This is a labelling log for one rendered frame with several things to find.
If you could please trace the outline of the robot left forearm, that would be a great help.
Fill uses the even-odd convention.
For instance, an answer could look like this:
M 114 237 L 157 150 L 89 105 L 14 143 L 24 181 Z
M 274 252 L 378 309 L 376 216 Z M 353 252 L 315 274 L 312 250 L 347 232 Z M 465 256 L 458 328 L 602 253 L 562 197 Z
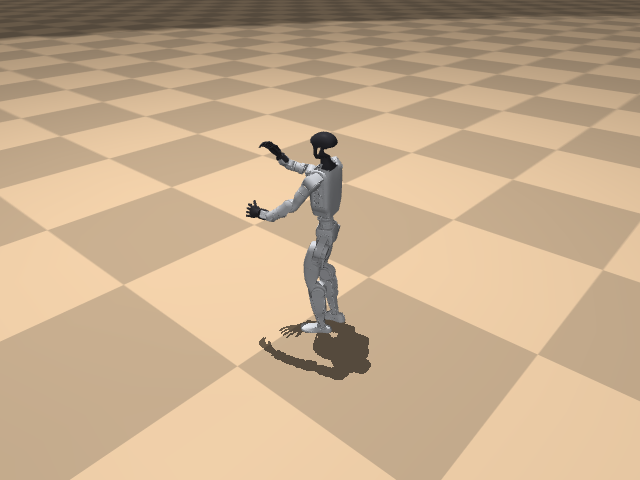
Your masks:
M 284 218 L 292 210 L 292 204 L 289 201 L 285 201 L 282 205 L 279 205 L 272 211 L 260 211 L 259 217 L 266 219 L 267 221 L 274 222 L 279 218 Z

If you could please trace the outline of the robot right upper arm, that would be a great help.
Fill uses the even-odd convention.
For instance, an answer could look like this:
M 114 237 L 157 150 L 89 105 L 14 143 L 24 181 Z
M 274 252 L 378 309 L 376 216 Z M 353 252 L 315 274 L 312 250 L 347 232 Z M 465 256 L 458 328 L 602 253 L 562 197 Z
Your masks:
M 339 162 L 339 164 L 340 164 L 340 165 L 341 165 L 341 167 L 343 168 L 342 163 L 340 162 L 340 160 L 339 160 L 336 156 L 334 156 L 334 157 L 332 157 L 332 158 L 333 158 L 333 160 L 334 160 L 334 161 Z M 332 158 L 331 158 L 331 160 L 332 160 Z M 308 166 L 307 166 L 307 169 L 306 169 L 306 171 L 305 171 L 305 176 L 307 177 L 308 175 L 310 175 L 311 171 L 312 171 L 315 167 L 316 167 L 316 166 L 315 166 L 315 165 L 312 165 L 312 164 L 308 165 Z

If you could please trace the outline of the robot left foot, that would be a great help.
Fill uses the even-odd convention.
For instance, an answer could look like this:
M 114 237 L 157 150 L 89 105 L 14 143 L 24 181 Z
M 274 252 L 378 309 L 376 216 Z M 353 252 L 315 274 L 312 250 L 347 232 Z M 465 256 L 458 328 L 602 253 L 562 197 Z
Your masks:
M 300 328 L 303 332 L 307 332 L 307 333 L 331 333 L 332 332 L 332 328 L 328 324 L 325 324 L 324 329 L 322 328 L 320 329 L 318 328 L 318 323 L 302 323 Z

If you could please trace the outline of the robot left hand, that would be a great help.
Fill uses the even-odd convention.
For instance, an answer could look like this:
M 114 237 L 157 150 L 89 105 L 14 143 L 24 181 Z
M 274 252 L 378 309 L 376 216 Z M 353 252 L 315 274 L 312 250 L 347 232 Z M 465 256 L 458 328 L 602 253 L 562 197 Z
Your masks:
M 257 217 L 259 219 L 262 219 L 262 218 L 259 217 L 260 211 L 263 210 L 263 211 L 267 211 L 268 212 L 268 210 L 262 209 L 259 206 L 257 206 L 255 200 L 253 201 L 253 203 L 254 203 L 255 206 L 252 205 L 252 204 L 248 204 L 248 206 L 250 206 L 251 208 L 247 207 L 247 209 L 250 210 L 250 211 L 246 211 L 246 213 L 249 213 L 250 215 L 246 215 L 246 217 L 251 217 L 251 218 L 256 218 Z M 262 220 L 266 220 L 266 219 L 262 219 Z

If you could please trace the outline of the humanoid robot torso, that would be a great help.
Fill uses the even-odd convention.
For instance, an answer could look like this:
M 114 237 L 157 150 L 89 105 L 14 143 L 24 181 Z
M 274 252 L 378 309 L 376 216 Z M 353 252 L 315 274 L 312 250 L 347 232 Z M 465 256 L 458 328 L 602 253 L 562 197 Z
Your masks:
M 339 210 L 342 195 L 342 167 L 333 158 L 332 162 L 338 165 L 333 170 L 321 169 L 323 164 L 320 163 L 317 165 L 320 168 L 316 166 L 310 173 L 310 175 L 318 173 L 323 178 L 320 187 L 310 194 L 310 203 L 313 214 L 318 216 L 317 220 L 319 220 L 316 228 L 317 241 L 321 236 L 326 237 L 329 240 L 329 246 L 338 236 L 338 224 L 333 215 Z

